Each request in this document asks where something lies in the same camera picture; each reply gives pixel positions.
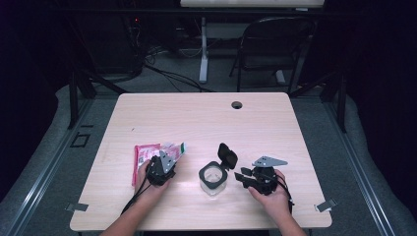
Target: black cable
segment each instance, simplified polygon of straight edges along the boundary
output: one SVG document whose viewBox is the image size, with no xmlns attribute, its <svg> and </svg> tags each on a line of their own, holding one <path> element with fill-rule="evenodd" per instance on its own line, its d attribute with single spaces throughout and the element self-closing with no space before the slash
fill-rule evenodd
<svg viewBox="0 0 417 236">
<path fill-rule="evenodd" d="M 185 76 L 182 76 L 182 75 L 178 75 L 178 74 L 173 73 L 173 72 L 162 71 L 162 70 L 159 70 L 159 69 L 154 68 L 153 66 L 150 66 L 150 65 L 147 65 L 147 64 L 145 64 L 144 67 L 146 67 L 146 68 L 148 68 L 148 69 L 150 69 L 150 70 L 152 70 L 154 72 L 159 73 L 160 75 L 164 76 L 168 80 L 172 79 L 174 81 L 177 81 L 177 82 L 186 84 L 186 85 L 188 85 L 190 87 L 193 87 L 193 88 L 198 89 L 200 92 L 203 92 L 203 91 L 214 92 L 214 90 L 201 87 L 197 82 L 193 81 L 192 79 L 190 79 L 188 77 L 185 77 Z"/>
<path fill-rule="evenodd" d="M 125 205 L 125 207 L 122 210 L 123 214 L 129 207 L 132 206 L 132 204 L 134 204 L 136 202 L 136 200 L 138 199 L 138 197 L 147 189 L 150 187 L 150 184 L 142 191 L 142 188 L 144 187 L 144 184 L 146 183 L 147 179 L 148 179 L 148 174 L 149 174 L 150 168 L 148 168 L 147 173 L 145 174 L 145 178 L 144 181 L 142 181 L 141 187 L 139 187 L 138 191 L 136 192 L 136 194 L 128 201 L 128 203 Z"/>
<path fill-rule="evenodd" d="M 141 74 L 140 71 L 133 71 L 132 73 L 130 73 L 130 74 L 126 75 L 126 76 L 123 76 L 121 78 L 117 78 L 117 79 L 106 79 L 106 80 L 108 82 L 113 83 L 113 84 L 117 84 L 117 83 L 131 81 L 131 80 L 133 80 L 135 77 L 137 77 L 140 74 Z"/>
<path fill-rule="evenodd" d="M 177 91 L 182 92 L 178 87 L 175 86 L 175 84 L 168 78 L 166 75 L 163 75 L 163 77 L 174 87 L 177 89 Z"/>
<path fill-rule="evenodd" d="M 278 177 L 279 179 L 281 179 L 282 180 L 282 182 L 284 182 L 283 184 L 276 178 L 276 179 L 274 179 L 274 178 L 272 178 L 272 177 L 270 177 L 270 176 L 267 176 L 267 175 L 265 175 L 265 174 L 259 174 L 259 177 L 262 177 L 262 178 L 264 178 L 264 179 L 268 179 L 268 180 L 270 180 L 270 181 L 272 181 L 272 182 L 274 182 L 274 183 L 276 183 L 276 184 L 278 184 L 280 187 L 282 187 L 282 189 L 284 189 L 284 191 L 285 191 L 285 193 L 287 194 L 287 196 L 288 196 L 288 207 L 289 207 L 289 212 L 290 213 L 292 213 L 292 206 L 294 206 L 294 203 L 293 203 L 293 201 L 292 201 L 292 197 L 291 197 L 291 194 L 289 193 L 289 190 L 288 190 L 288 185 L 286 184 L 286 182 L 285 182 L 285 180 L 284 180 L 284 178 L 282 178 L 281 176 L 279 176 L 279 175 L 276 175 L 276 177 Z"/>
</svg>

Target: dark background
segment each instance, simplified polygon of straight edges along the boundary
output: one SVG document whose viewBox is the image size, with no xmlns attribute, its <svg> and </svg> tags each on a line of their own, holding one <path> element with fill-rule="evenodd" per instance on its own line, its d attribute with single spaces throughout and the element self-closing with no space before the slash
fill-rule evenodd
<svg viewBox="0 0 417 236">
<path fill-rule="evenodd" d="M 163 4 L 177 4 L 161 1 Z M 68 84 L 73 66 L 99 73 L 139 70 L 138 48 L 126 34 L 125 22 L 84 17 L 76 30 L 48 14 L 47 1 L 0 3 L 1 188 L 3 199 L 28 163 L 57 109 L 55 91 Z M 72 1 L 68 5 L 82 4 Z M 83 1 L 90 7 L 119 7 L 111 0 Z M 348 79 L 348 94 L 358 106 L 369 152 L 397 197 L 417 215 L 417 21 L 411 3 L 327 1 L 327 11 L 360 12 L 372 6 L 375 23 Z M 149 22 L 149 25 L 161 22 Z M 311 51 L 300 76 L 310 83 L 343 61 L 361 22 L 319 21 Z M 167 27 L 162 41 L 172 37 Z M 166 45 L 175 50 L 175 44 Z"/>
</svg>

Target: table top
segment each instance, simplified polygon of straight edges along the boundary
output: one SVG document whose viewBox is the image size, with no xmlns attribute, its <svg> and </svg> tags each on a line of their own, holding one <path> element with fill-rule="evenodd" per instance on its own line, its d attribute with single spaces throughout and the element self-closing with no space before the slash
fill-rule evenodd
<svg viewBox="0 0 417 236">
<path fill-rule="evenodd" d="M 239 101 L 242 108 L 234 109 Z M 233 172 L 253 168 L 267 155 L 288 162 L 279 166 L 294 200 L 293 216 L 304 228 L 328 227 L 329 212 L 292 105 L 281 92 L 125 93 L 114 108 L 79 203 L 75 231 L 104 230 L 134 195 L 131 186 L 136 145 L 187 144 L 176 175 L 139 230 L 216 230 L 276 228 Z M 210 197 L 200 186 L 199 170 L 220 162 L 218 146 L 236 152 L 236 168 L 226 188 Z"/>
<path fill-rule="evenodd" d="M 181 0 L 182 7 L 322 8 L 325 0 Z"/>
</svg>

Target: chair leg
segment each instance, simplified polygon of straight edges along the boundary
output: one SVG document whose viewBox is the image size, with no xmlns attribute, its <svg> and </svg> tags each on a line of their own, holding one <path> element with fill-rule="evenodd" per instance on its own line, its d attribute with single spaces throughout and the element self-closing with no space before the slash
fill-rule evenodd
<svg viewBox="0 0 417 236">
<path fill-rule="evenodd" d="M 295 71 L 296 70 L 297 70 L 297 67 L 295 66 L 292 69 L 292 72 L 291 72 L 291 78 L 289 79 L 289 85 L 288 85 L 287 94 L 290 94 L 291 93 L 291 88 L 292 88 L 292 85 L 294 84 L 294 77 L 295 77 Z"/>
<path fill-rule="evenodd" d="M 236 68 L 236 62 L 237 62 L 238 56 L 236 56 L 235 61 L 233 62 L 232 70 L 229 73 L 229 77 L 232 77 L 233 71 Z"/>
<path fill-rule="evenodd" d="M 237 68 L 237 92 L 240 91 L 240 79 L 241 79 L 241 74 L 242 74 L 242 68 L 240 68 L 240 63 L 239 66 Z"/>
</svg>

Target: open lid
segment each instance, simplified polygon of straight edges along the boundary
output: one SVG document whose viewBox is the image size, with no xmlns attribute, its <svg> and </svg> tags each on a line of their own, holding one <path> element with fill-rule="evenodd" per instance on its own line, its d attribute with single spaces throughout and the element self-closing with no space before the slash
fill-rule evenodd
<svg viewBox="0 0 417 236">
<path fill-rule="evenodd" d="M 229 170 L 229 168 L 234 169 L 237 162 L 237 155 L 233 150 L 229 149 L 229 147 L 226 144 L 220 144 L 220 146 L 218 147 L 217 155 L 221 160 L 220 166 L 222 168 L 224 168 L 225 170 Z"/>
</svg>

